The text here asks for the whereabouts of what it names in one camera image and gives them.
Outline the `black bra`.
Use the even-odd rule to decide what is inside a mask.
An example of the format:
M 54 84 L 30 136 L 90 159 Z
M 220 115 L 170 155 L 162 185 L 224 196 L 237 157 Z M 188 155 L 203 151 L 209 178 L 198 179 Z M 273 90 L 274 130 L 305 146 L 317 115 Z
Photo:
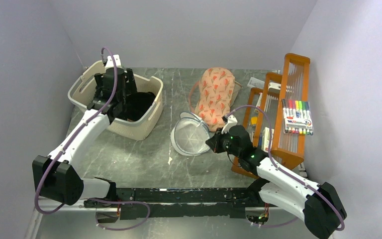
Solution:
M 137 92 L 126 97 L 125 110 L 118 116 L 126 121 L 138 121 L 141 119 L 155 100 L 152 92 Z

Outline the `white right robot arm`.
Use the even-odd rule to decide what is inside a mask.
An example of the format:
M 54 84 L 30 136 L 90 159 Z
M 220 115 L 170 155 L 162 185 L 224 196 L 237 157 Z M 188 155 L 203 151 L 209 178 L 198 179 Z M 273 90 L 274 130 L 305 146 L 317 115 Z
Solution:
M 306 228 L 319 239 L 327 239 L 344 229 L 347 213 L 335 187 L 328 182 L 310 181 L 281 166 L 253 146 L 243 126 L 233 126 L 227 133 L 218 128 L 205 143 L 214 153 L 234 155 L 245 171 L 265 181 L 263 186 L 249 192 L 252 205 L 261 206 L 265 202 L 282 208 L 304 221 Z

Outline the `white mesh laundry bag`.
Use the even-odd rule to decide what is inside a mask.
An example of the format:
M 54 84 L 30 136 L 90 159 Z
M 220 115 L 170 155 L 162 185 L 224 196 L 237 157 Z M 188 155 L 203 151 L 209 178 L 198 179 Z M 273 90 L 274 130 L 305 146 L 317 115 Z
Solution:
M 184 156 L 198 156 L 210 150 L 205 143 L 210 138 L 208 125 L 192 112 L 181 112 L 170 139 L 175 151 Z

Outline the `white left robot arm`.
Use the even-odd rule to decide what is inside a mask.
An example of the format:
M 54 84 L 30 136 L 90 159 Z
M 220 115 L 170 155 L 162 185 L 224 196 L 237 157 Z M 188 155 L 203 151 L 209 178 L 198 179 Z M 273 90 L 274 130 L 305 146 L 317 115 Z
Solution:
M 115 119 L 128 118 L 127 100 L 137 92 L 135 79 L 130 68 L 120 67 L 109 67 L 94 77 L 95 95 L 79 124 L 59 147 L 46 156 L 38 155 L 32 162 L 37 210 L 40 197 L 61 206 L 89 198 L 97 198 L 105 207 L 117 202 L 116 183 L 102 178 L 83 179 L 74 164 Z

